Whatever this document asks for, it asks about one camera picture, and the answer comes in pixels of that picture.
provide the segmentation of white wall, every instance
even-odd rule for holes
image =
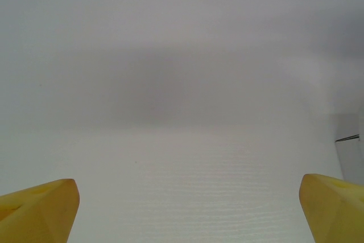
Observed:
[[[70,242],[312,240],[299,183],[341,176],[363,0],[0,5],[0,193],[75,178]]]

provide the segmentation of white backdrop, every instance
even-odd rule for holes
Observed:
[[[363,0],[0,0],[0,193],[75,178],[69,242],[313,242]]]

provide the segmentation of textured white surface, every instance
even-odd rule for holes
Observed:
[[[0,5],[0,193],[75,178],[70,242],[313,242],[299,184],[341,176],[363,0]]]

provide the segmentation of white surface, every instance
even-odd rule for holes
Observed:
[[[313,242],[363,0],[0,4],[1,193],[75,178],[70,242]]]

